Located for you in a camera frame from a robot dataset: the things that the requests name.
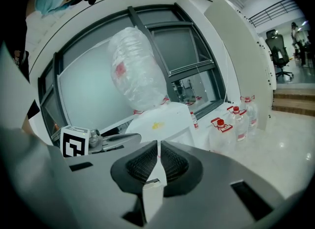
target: glossy tile floor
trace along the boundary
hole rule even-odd
[[[289,76],[279,76],[278,84],[296,84],[296,83],[315,83],[315,68],[310,67],[309,62],[306,61],[307,66],[301,67],[301,61],[291,60],[288,65],[283,68],[284,71],[293,72],[294,77],[290,80]],[[280,68],[275,68],[275,72],[281,71]]]
[[[272,111],[266,131],[223,154],[272,184],[283,196],[304,189],[315,171],[315,118]]]

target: staircase railing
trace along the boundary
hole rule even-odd
[[[293,10],[299,9],[299,6],[294,0],[281,0],[263,11],[255,14],[250,18],[250,21],[255,27],[275,19],[278,16],[289,13]]]

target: person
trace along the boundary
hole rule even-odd
[[[291,36],[292,36],[292,39],[293,39],[293,44],[294,45],[297,44],[299,46],[300,58],[301,58],[301,61],[302,61],[301,66],[303,67],[305,65],[305,51],[304,51],[304,47],[303,47],[303,44],[302,44],[302,39],[300,37],[300,33],[298,31],[298,27],[297,27],[295,22],[291,23]]]
[[[39,11],[43,16],[65,10],[69,6],[75,5],[82,0],[5,0],[4,10],[7,17],[4,19],[6,25],[3,40],[11,54],[14,63],[23,73],[25,78],[29,78],[29,53],[25,51],[27,24],[26,18],[35,11]],[[39,108],[34,100],[27,116],[25,117],[22,129],[30,134],[34,134],[29,119],[35,116]]]

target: clear plastic bag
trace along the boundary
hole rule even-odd
[[[167,94],[164,75],[157,65],[146,36],[125,28],[110,40],[111,76],[116,88],[139,111],[160,105]]]

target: white container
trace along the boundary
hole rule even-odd
[[[234,127],[220,118],[212,120],[211,123],[213,125],[209,131],[210,151],[226,155],[234,150],[236,144]]]
[[[240,110],[238,106],[231,106],[227,110],[231,113],[227,121],[235,128],[236,140],[246,139],[250,124],[250,119],[246,114],[247,111]]]
[[[190,112],[190,115],[191,115],[191,118],[192,118],[193,126],[195,127],[195,129],[198,129],[199,126],[198,126],[198,122],[197,122],[196,116],[194,115],[193,112]]]
[[[248,129],[249,135],[254,135],[258,126],[258,107],[253,102],[253,99],[255,99],[255,95],[252,97],[241,97],[241,109],[245,109],[247,111],[247,115],[250,119]]]

